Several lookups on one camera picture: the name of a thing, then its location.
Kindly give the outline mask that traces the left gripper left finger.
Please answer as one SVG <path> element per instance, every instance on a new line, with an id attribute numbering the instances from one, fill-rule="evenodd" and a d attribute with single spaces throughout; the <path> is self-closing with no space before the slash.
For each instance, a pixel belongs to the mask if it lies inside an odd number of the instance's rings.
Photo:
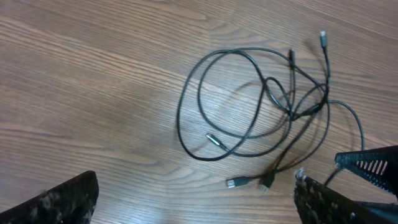
<path id="1" fill-rule="evenodd" d="M 99 196 L 96 173 L 88 170 L 1 213 L 1 223 L 90 223 Z"/>

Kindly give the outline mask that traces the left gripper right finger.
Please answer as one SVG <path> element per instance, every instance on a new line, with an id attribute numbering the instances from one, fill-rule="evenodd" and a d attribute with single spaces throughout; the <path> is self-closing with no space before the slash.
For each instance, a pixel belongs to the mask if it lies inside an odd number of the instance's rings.
<path id="1" fill-rule="evenodd" d="M 397 205 L 354 201 L 304 173 L 295 173 L 294 203 L 302 223 L 397 224 Z"/>

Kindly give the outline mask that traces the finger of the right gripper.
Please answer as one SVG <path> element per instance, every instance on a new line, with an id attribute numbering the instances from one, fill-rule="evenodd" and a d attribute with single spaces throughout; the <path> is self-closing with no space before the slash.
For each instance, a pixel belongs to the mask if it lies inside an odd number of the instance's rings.
<path id="1" fill-rule="evenodd" d="M 397 146 L 337 153 L 335 163 L 397 196 Z"/>

